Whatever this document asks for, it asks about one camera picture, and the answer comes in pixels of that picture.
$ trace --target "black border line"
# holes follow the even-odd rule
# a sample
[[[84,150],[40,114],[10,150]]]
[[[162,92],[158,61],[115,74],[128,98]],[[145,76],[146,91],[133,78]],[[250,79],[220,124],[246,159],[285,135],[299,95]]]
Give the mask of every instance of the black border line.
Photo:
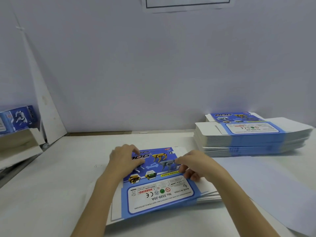
[[[230,3],[230,0],[228,2],[213,2],[213,3],[199,3],[199,4],[189,4],[189,5],[173,5],[173,6],[148,7],[147,6],[147,0],[146,0],[146,9],[164,8],[164,7],[189,7],[189,6],[201,6],[201,5],[213,5],[213,4],[227,4],[227,3]]]

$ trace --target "brown stain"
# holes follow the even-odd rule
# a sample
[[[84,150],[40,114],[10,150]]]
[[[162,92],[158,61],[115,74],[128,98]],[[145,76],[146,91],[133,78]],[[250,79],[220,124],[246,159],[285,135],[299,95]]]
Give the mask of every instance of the brown stain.
[[[47,101],[47,99],[46,99],[45,96],[42,96],[42,100],[43,100],[43,102],[44,102],[44,105],[47,105],[48,101]]]

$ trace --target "blue box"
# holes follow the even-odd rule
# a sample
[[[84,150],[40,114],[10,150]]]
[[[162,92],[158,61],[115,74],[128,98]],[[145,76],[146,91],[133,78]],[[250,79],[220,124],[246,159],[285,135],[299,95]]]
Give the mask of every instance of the blue box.
[[[0,135],[34,127],[37,120],[34,108],[31,105],[2,111],[0,112]]]

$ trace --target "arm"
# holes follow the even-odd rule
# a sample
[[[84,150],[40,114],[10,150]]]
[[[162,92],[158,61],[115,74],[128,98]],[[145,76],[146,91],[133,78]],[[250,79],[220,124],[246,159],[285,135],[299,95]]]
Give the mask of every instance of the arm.
[[[193,150],[176,159],[185,178],[199,181],[204,176],[219,192],[241,237],[280,237],[230,174],[215,160]]]
[[[91,198],[87,203],[70,237],[102,237],[109,209],[119,182],[143,164],[145,160],[132,160],[132,152],[140,154],[134,145],[116,147],[104,173],[98,178]]]

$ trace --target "open cardboard box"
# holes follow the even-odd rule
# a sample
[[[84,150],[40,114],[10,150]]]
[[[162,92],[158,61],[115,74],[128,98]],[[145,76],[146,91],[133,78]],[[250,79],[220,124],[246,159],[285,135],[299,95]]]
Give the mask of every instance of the open cardboard box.
[[[0,136],[0,170],[42,153],[45,144],[37,128]]]

